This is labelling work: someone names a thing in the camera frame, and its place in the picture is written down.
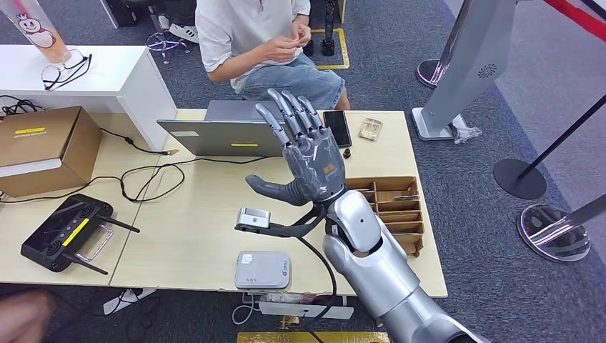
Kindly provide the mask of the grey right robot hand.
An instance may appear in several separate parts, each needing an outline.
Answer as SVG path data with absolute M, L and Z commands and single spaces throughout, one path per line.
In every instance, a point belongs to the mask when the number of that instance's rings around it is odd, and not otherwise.
M 258 103 L 255 109 L 278 139 L 294 179 L 277 184 L 250 174 L 246 183 L 258 194 L 297 207 L 338 196 L 344 190 L 345 166 L 332 130 L 323 125 L 307 98 L 274 88 L 267 93 L 287 127 L 283 128 L 265 105 Z

